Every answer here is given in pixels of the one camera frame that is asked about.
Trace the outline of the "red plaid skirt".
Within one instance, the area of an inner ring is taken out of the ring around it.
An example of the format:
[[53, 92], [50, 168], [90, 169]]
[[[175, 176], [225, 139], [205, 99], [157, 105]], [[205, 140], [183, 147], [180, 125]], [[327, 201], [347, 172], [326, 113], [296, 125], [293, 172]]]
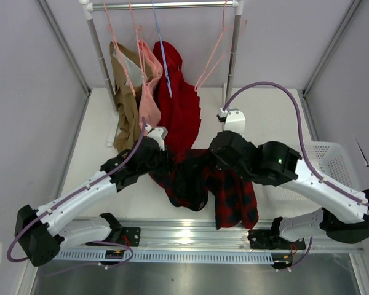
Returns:
[[215, 197], [216, 229], [236, 226], [239, 222], [252, 229], [259, 220], [253, 184], [232, 170], [219, 170], [207, 149], [188, 149], [170, 155], [167, 171], [150, 173], [165, 191], [170, 203], [191, 211], [201, 211], [208, 196]]

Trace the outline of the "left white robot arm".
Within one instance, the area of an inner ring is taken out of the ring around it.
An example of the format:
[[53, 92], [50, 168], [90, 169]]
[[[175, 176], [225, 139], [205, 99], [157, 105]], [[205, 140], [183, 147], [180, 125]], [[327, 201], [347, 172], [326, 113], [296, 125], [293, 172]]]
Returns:
[[118, 154], [107, 160], [83, 185], [50, 203], [33, 209], [25, 205], [17, 212], [15, 241], [33, 266], [51, 261], [61, 250], [83, 243], [104, 242], [116, 245], [121, 226], [111, 213], [86, 222], [74, 218], [87, 209], [135, 184], [138, 178], [167, 168], [169, 154], [161, 136], [143, 137], [128, 156]]

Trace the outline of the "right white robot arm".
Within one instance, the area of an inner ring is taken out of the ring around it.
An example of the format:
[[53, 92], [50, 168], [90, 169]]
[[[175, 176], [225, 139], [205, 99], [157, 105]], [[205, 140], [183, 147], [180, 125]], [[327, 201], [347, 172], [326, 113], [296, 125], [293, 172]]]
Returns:
[[304, 155], [277, 141], [255, 146], [238, 133], [222, 131], [209, 151], [218, 168], [232, 170], [244, 181], [281, 187], [319, 205], [312, 213], [275, 218], [268, 233], [272, 246], [282, 248], [301, 238], [323, 235], [347, 244], [369, 238], [369, 189], [355, 191], [335, 181], [318, 172]]

